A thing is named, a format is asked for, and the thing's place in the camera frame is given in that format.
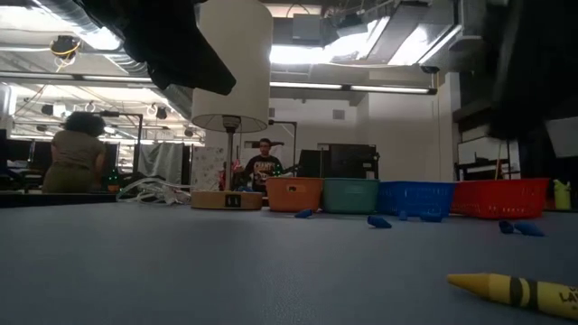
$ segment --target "woman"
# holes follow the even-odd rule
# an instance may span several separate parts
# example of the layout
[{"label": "woman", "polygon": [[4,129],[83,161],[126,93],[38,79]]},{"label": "woman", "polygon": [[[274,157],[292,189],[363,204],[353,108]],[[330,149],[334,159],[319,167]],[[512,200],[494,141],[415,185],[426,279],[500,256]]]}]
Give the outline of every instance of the woman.
[{"label": "woman", "polygon": [[75,112],[64,131],[52,139],[52,166],[44,176],[44,193],[88,193],[100,183],[105,146],[98,136],[105,132],[100,116]]}]

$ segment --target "white lamp shade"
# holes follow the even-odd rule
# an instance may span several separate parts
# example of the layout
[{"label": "white lamp shade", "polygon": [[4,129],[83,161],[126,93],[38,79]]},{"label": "white lamp shade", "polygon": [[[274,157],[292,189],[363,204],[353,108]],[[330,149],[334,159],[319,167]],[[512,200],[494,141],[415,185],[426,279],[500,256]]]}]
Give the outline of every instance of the white lamp shade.
[{"label": "white lamp shade", "polygon": [[236,132],[267,128],[269,53],[273,17],[257,0],[210,0],[200,5],[200,31],[237,79],[230,94],[222,96],[195,89],[192,122],[202,128],[226,132],[223,116],[239,116]]}]

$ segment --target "yellow crayon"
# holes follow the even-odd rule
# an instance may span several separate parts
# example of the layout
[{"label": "yellow crayon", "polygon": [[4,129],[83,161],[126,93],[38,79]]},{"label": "yellow crayon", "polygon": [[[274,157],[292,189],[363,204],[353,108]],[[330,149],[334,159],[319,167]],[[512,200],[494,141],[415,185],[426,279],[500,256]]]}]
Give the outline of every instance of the yellow crayon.
[{"label": "yellow crayon", "polygon": [[578,287],[501,274],[449,274],[447,279],[494,302],[578,320]]}]

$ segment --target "plastic basket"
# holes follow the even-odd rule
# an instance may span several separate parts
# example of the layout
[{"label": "plastic basket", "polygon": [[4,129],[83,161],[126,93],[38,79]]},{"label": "plastic basket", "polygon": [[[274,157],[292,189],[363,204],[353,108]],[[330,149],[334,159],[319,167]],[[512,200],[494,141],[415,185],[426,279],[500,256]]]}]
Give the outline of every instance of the plastic basket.
[{"label": "plastic basket", "polygon": [[539,218],[548,182],[548,179],[459,182],[452,212],[491,219]]},{"label": "plastic basket", "polygon": [[378,185],[378,180],[325,179],[323,210],[329,213],[373,213],[378,199]]},{"label": "plastic basket", "polygon": [[452,205],[454,183],[383,181],[379,184],[378,212],[409,217],[447,217]]},{"label": "plastic basket", "polygon": [[267,196],[272,211],[298,212],[319,208],[323,179],[301,177],[270,177],[267,179]]}]

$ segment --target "gray table surface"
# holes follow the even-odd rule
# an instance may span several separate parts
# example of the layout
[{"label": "gray table surface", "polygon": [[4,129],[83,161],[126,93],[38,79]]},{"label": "gray table surface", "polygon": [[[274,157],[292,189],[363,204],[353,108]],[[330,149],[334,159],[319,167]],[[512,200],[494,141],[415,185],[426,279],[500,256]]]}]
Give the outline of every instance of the gray table surface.
[{"label": "gray table surface", "polygon": [[447,218],[364,218],[137,204],[0,209],[2,324],[564,324],[485,302],[450,273],[578,284],[578,216],[547,237]]}]

